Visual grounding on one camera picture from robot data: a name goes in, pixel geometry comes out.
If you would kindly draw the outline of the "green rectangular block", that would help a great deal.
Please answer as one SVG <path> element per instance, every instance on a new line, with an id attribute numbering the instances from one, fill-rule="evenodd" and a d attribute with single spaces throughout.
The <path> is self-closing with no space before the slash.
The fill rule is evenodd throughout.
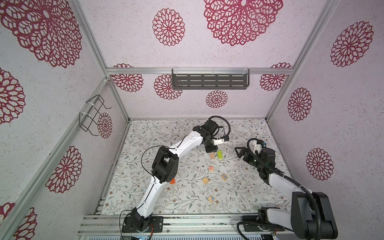
<path id="1" fill-rule="evenodd" d="M 223 152 L 221 150 L 217 151 L 217 159 L 218 160 L 223 160 L 224 159 L 224 155 L 223 155 Z"/>

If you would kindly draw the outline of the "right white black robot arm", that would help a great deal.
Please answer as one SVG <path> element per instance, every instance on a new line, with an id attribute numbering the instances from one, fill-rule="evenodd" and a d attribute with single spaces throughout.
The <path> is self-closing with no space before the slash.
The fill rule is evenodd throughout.
<path id="1" fill-rule="evenodd" d="M 259 177 L 291 200 L 291 210 L 262 207 L 256 217 L 244 217 L 239 225 L 262 231 L 288 230 L 302 240 L 335 240 L 338 228 L 329 197 L 313 192 L 276 168 L 276 152 L 262 140 L 251 138 L 246 147 L 236 147 L 238 158 L 256 168 Z"/>

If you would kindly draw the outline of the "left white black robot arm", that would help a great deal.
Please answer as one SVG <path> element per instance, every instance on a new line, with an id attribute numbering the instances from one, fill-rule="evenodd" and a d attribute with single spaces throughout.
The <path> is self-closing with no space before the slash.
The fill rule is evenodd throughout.
<path id="1" fill-rule="evenodd" d="M 157 146 L 152 171 L 149 172 L 151 175 L 149 186 L 142 200 L 131 210 L 126 220 L 130 220 L 139 232 L 146 231 L 151 226 L 150 218 L 160 193 L 177 175 L 179 160 L 200 145 L 205 147 L 208 154 L 217 152 L 218 145 L 230 140 L 230 133 L 231 125 L 228 120 L 221 116 L 211 116 L 203 125 L 194 127 L 178 143 L 170 147 Z"/>

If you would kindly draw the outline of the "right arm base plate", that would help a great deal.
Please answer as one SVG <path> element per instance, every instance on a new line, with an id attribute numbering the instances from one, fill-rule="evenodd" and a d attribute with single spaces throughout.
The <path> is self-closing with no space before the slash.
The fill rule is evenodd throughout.
<path id="1" fill-rule="evenodd" d="M 246 232 L 285 231 L 283 227 L 269 223 L 263 217 L 259 217 L 258 215 L 242 216 L 242 221 L 245 222 L 244 228 Z"/>

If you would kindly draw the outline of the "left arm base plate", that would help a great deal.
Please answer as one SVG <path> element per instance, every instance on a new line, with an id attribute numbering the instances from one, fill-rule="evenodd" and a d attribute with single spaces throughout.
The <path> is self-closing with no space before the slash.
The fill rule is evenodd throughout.
<path id="1" fill-rule="evenodd" d="M 134 217 L 125 217 L 122 233 L 161 233 L 163 231 L 164 217 L 148 217 L 137 220 Z"/>

